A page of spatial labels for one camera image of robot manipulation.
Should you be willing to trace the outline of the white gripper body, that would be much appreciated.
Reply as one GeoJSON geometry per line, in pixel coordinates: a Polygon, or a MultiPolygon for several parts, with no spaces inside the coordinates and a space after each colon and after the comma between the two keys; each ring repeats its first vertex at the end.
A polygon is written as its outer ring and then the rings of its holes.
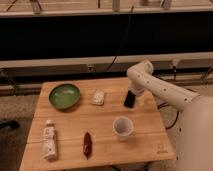
{"type": "Polygon", "coordinates": [[[145,88],[135,82],[130,81],[128,90],[135,96],[140,97],[144,94],[145,88]]]}

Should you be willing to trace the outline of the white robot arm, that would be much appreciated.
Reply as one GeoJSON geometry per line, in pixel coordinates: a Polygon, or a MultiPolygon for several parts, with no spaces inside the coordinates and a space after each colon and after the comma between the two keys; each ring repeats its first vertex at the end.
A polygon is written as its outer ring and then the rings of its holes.
{"type": "Polygon", "coordinates": [[[175,171],[213,171],[213,96],[205,96],[152,75],[149,60],[127,69],[129,90],[140,96],[145,89],[181,114],[175,171]]]}

